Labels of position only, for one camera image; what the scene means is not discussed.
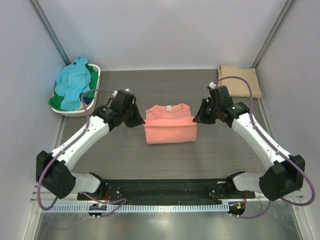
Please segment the salmon pink t shirt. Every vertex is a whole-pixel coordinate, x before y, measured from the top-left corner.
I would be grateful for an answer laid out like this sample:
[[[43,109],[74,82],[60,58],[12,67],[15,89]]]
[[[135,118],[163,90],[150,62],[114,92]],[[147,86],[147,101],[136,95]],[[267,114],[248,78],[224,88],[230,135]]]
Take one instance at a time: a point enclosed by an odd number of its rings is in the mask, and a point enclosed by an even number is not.
[[[154,105],[145,114],[144,131],[148,145],[196,141],[197,124],[193,122],[189,105]]]

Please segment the white plastic laundry basket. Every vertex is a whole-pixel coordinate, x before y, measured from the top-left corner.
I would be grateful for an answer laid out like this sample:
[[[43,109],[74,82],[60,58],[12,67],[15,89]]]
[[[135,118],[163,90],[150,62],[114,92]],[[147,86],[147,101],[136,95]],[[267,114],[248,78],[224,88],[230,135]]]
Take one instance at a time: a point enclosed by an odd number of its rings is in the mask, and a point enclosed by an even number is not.
[[[98,89],[101,85],[101,69],[98,65],[93,64],[93,63],[88,63],[87,66],[89,66],[90,73],[95,73],[97,75],[97,80],[96,80],[96,85],[95,88]],[[86,109],[88,110],[89,113],[92,113],[96,103],[97,103],[97,99],[98,99],[98,93],[94,92],[93,98],[91,99],[91,102],[89,104],[85,103]],[[85,114],[85,110],[83,109],[83,106],[81,106],[78,110],[74,110],[74,111],[63,111],[63,110],[59,110],[57,108],[55,108],[49,101],[49,105],[50,108],[52,109],[53,112],[57,113],[57,114],[61,114],[65,117],[84,117]]]

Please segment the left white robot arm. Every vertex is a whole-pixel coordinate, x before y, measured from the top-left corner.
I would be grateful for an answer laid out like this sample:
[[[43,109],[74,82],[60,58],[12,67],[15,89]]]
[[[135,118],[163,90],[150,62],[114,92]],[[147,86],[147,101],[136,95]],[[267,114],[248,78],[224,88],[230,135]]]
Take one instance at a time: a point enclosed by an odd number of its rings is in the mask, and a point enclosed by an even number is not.
[[[94,143],[114,128],[121,124],[133,128],[144,123],[136,96],[127,90],[116,91],[111,102],[90,113],[86,124],[65,143],[51,152],[43,150],[37,155],[37,190],[44,187],[59,199],[79,193],[83,198],[101,200],[107,191],[106,180],[94,173],[73,173],[74,166]]]

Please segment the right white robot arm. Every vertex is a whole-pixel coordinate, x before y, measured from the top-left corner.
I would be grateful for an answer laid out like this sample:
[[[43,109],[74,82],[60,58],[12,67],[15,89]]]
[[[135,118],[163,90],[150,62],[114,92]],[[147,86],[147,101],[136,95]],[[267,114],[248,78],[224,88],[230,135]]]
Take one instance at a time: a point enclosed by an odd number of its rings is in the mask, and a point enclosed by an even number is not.
[[[250,109],[243,103],[234,103],[226,86],[210,83],[209,96],[201,102],[193,118],[195,123],[226,123],[238,133],[261,160],[264,173],[236,172],[226,178],[225,192],[237,198],[243,191],[262,193],[268,200],[275,201],[302,188],[305,160],[291,155],[279,146],[263,129],[257,131],[259,123]]]

